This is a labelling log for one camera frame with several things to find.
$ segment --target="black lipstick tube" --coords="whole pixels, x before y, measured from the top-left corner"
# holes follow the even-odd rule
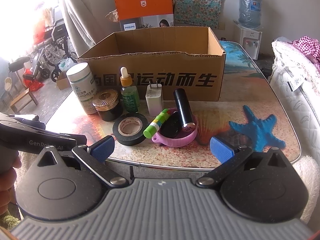
[[[177,109],[180,112],[182,130],[193,131],[196,128],[196,124],[192,117],[190,104],[185,90],[183,88],[178,88],[173,92],[173,95]]]

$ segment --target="philips logo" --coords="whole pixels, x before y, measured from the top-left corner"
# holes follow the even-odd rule
[[[136,29],[136,24],[135,23],[128,23],[128,24],[124,24],[123,27],[124,27],[125,31],[135,30]]]

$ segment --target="label tag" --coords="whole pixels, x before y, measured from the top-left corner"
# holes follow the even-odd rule
[[[128,113],[138,112],[136,93],[131,95],[122,95],[123,103]]]
[[[136,24],[135,23],[124,24],[123,28],[124,28],[125,31],[135,30],[136,29]]]
[[[288,67],[284,68],[287,73],[289,74],[289,81],[288,81],[288,85],[290,90],[293,92],[295,90],[297,90],[298,87],[300,87],[303,82],[304,82],[304,75],[303,72],[301,70],[298,69],[289,69]]]
[[[159,98],[161,97],[161,84],[158,84],[158,88],[152,87],[150,88],[150,85],[147,87],[147,92],[146,92],[146,98]]]
[[[258,1],[250,0],[250,10],[251,11],[261,11],[261,3]]]

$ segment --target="white curtain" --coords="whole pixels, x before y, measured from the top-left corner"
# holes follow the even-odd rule
[[[62,15],[78,56],[109,34],[119,31],[119,23],[105,16],[115,9],[114,0],[60,0]]]

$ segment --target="white towel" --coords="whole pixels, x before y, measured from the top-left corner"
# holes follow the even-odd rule
[[[309,193],[309,200],[303,211],[301,220],[308,223],[313,210],[315,209],[320,188],[320,170],[316,161],[310,156],[302,156],[292,165],[300,178],[306,185]]]

